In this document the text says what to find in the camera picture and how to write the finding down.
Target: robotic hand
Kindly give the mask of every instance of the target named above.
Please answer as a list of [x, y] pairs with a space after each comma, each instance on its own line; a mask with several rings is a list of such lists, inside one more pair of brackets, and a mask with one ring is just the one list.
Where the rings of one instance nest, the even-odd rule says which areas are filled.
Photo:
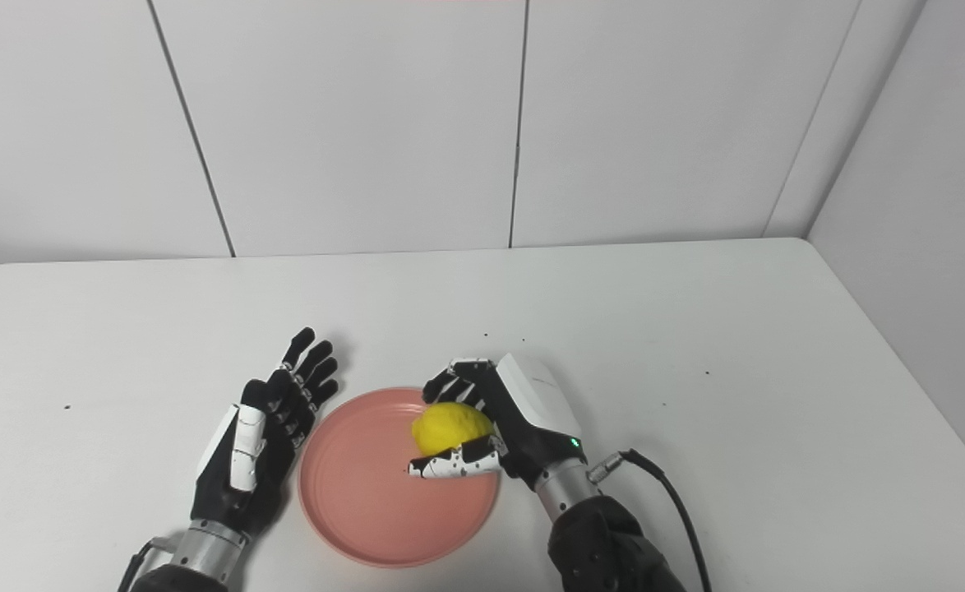
[[[190, 527], [172, 561], [145, 574], [132, 592], [226, 592], [242, 551], [279, 513], [284, 480], [318, 405], [336, 393], [333, 345], [311, 348], [313, 342], [306, 327], [267, 382], [245, 385], [241, 404], [231, 405], [201, 457]], [[118, 592], [128, 590], [151, 547], [166, 544], [155, 539], [133, 556]]]
[[[454, 360], [423, 387], [423, 400], [472, 405], [489, 417], [496, 435], [415, 458], [410, 474], [445, 479], [504, 469], [513, 479], [523, 479], [553, 520], [547, 551], [566, 592], [683, 592], [636, 518], [596, 488], [622, 460], [650, 461], [629, 451], [587, 469], [580, 426], [555, 379], [538, 361], [511, 354], [498, 364]], [[674, 501], [681, 509], [678, 496]], [[700, 559], [686, 510], [681, 514]], [[704, 574], [703, 562], [700, 569]], [[708, 577], [703, 578], [708, 589]]]

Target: fingertip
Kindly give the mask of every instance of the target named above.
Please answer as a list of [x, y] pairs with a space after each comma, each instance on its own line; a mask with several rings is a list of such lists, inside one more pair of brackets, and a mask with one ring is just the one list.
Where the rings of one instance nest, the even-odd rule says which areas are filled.
[[312, 341], [314, 341], [314, 330], [310, 326], [305, 326], [292, 338], [291, 345], [303, 351]]
[[324, 404], [324, 402], [328, 401], [333, 395], [335, 395], [336, 391], [339, 389], [340, 386], [336, 380], [326, 380], [325, 382], [322, 382], [321, 385], [318, 385], [312, 400], [314, 401], [315, 405]]

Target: yellow lemon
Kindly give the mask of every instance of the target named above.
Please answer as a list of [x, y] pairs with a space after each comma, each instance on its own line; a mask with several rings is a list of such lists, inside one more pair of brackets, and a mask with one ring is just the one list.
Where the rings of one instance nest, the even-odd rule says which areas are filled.
[[437, 402], [428, 405], [413, 421], [412, 430], [420, 454], [431, 456], [448, 447], [493, 434], [493, 424], [479, 409], [463, 402]]

